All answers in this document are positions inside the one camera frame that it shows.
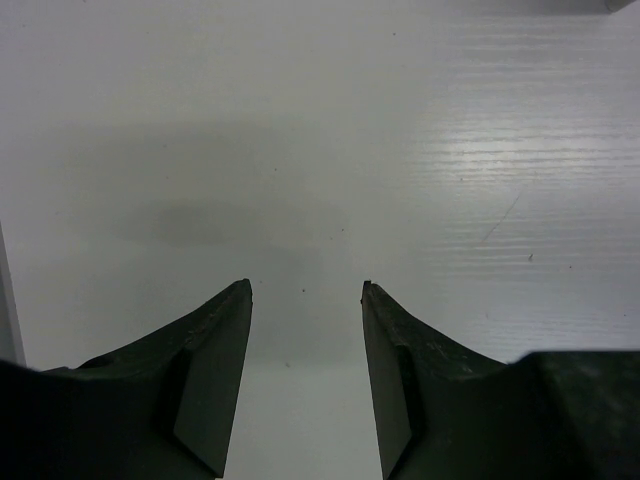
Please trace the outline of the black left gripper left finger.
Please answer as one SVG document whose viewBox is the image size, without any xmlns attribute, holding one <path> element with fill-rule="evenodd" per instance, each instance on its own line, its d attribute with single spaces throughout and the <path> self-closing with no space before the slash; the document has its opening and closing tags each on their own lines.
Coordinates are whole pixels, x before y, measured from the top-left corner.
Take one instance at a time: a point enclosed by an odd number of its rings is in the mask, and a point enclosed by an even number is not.
<svg viewBox="0 0 640 480">
<path fill-rule="evenodd" d="M 5 479 L 219 479 L 249 339 L 252 288 L 79 367 L 1 365 Z"/>
</svg>

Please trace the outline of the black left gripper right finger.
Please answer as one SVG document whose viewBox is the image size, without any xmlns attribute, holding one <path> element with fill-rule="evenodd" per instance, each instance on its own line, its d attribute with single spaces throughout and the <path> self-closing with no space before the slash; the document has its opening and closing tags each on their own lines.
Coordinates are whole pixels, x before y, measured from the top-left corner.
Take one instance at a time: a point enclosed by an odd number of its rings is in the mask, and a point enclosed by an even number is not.
<svg viewBox="0 0 640 480">
<path fill-rule="evenodd" d="M 375 283 L 361 306 L 384 478 L 638 477 L 636 351 L 535 351 L 502 363 Z"/>
</svg>

